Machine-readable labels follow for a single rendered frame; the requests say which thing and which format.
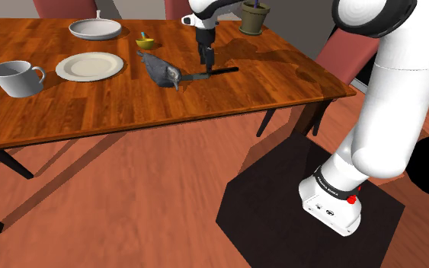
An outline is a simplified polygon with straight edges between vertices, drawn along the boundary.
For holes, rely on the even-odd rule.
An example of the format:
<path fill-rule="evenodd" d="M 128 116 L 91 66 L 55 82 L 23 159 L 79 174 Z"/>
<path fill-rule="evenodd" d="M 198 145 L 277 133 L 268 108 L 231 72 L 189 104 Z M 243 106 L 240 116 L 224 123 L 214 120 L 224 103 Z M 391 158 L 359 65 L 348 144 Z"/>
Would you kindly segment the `long black utensil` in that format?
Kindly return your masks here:
<path fill-rule="evenodd" d="M 223 68 L 223 69 L 215 69 L 215 70 L 211 70 L 209 72 L 201 72 L 201 73 L 183 75 L 181 77 L 181 80 L 182 81 L 203 80 L 203 79 L 208 79 L 213 75 L 220 75 L 220 74 L 229 73 L 229 72 L 237 72 L 238 70 L 239 70 L 239 67 L 236 67 L 236 66 Z"/>

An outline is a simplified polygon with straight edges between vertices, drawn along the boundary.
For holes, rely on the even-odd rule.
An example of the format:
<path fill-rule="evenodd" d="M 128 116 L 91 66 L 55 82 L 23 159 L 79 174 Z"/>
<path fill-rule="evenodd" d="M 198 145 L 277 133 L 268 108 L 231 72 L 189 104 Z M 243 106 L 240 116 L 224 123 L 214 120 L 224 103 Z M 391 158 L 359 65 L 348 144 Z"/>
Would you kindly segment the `white plate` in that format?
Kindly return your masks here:
<path fill-rule="evenodd" d="M 59 62 L 56 74 L 68 81 L 100 81 L 116 75 L 123 66 L 123 60 L 111 53 L 79 53 Z"/>

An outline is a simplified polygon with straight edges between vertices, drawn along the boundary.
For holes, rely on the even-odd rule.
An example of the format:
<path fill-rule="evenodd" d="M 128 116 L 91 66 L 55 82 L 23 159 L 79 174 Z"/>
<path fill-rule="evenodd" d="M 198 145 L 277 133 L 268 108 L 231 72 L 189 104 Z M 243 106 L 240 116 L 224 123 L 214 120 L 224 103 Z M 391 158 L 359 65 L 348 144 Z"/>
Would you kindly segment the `brown wooden table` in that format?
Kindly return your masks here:
<path fill-rule="evenodd" d="M 272 108 L 305 105 L 296 127 L 307 131 L 335 98 L 354 90 L 272 30 L 240 32 L 239 21 L 216 29 L 216 66 L 237 72 L 183 81 L 179 90 L 160 88 L 137 55 L 136 40 L 147 33 L 153 53 L 184 73 L 201 70 L 192 27 L 176 20 L 124 20 L 111 40 L 87 41 L 69 32 L 67 19 L 0 18 L 0 62 L 21 59 L 46 69 L 43 90 L 13 98 L 0 88 L 0 156 L 10 148 L 143 129 Z M 111 78 L 75 82 L 60 78 L 57 64 L 86 52 L 123 60 Z"/>

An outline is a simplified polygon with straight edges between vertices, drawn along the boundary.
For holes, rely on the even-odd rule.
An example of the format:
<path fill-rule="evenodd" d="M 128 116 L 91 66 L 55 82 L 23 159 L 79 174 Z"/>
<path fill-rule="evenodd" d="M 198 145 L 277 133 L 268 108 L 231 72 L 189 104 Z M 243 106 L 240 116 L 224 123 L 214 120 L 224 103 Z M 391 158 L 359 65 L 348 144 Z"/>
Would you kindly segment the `white frying pan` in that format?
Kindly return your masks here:
<path fill-rule="evenodd" d="M 109 40 L 117 37 L 121 31 L 120 23 L 101 18 L 101 11 L 96 11 L 96 18 L 75 21 L 69 25 L 72 35 L 83 40 Z"/>

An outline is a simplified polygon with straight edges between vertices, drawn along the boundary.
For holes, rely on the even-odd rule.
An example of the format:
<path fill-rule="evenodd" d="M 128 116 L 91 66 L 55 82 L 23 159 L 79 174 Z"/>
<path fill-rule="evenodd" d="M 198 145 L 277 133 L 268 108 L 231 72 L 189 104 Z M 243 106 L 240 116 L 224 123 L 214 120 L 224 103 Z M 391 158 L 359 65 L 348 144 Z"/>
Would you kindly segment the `olive plant pot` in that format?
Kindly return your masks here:
<path fill-rule="evenodd" d="M 258 36 L 262 34 L 262 25 L 271 8 L 258 0 L 257 8 L 254 8 L 254 1 L 244 1 L 242 3 L 242 23 L 239 30 L 246 35 Z"/>

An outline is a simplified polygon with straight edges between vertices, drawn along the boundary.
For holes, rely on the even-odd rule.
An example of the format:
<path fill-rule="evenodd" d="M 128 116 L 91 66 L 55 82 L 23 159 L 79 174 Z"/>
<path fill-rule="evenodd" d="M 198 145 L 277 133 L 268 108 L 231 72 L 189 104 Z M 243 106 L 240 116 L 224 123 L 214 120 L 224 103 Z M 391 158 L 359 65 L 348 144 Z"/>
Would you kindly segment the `dark robot stand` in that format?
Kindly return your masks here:
<path fill-rule="evenodd" d="M 299 132 L 228 182 L 216 222 L 251 268 L 380 268 L 404 205 L 362 184 L 359 228 L 343 237 L 304 210 L 298 186 L 330 154 Z"/>

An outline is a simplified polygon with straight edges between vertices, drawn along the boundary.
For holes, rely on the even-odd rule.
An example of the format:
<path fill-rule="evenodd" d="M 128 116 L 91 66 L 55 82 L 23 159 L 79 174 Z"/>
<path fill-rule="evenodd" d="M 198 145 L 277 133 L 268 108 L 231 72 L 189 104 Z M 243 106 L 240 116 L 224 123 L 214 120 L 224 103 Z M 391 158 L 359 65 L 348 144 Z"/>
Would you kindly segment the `white mug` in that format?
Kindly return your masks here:
<path fill-rule="evenodd" d="M 22 98 L 43 90 L 46 72 L 27 61 L 13 60 L 0 63 L 0 87 L 10 97 Z"/>

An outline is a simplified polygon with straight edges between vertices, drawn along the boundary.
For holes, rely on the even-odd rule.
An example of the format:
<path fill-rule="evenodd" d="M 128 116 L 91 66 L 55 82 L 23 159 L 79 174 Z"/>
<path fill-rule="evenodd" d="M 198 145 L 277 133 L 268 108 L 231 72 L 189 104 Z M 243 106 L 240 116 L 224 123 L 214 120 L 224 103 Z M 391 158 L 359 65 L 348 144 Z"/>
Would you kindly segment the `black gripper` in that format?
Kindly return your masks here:
<path fill-rule="evenodd" d="M 214 64 L 214 50 L 211 45 L 216 39 L 216 28 L 196 30 L 196 41 L 198 43 L 198 53 L 200 56 L 200 64 L 206 64 L 206 72 L 211 73 Z"/>

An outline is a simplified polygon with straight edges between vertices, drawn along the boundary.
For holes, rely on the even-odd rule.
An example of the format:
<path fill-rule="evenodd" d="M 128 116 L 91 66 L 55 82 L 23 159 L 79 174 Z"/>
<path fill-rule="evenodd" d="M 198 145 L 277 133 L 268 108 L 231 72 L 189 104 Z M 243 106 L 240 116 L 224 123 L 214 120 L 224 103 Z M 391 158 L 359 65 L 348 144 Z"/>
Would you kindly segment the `grey bird figure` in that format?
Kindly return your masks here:
<path fill-rule="evenodd" d="M 140 56 L 141 62 L 145 64 L 149 77 L 160 87 L 178 90 L 178 84 L 181 81 L 181 71 L 171 63 L 160 59 L 150 53 L 136 52 Z"/>

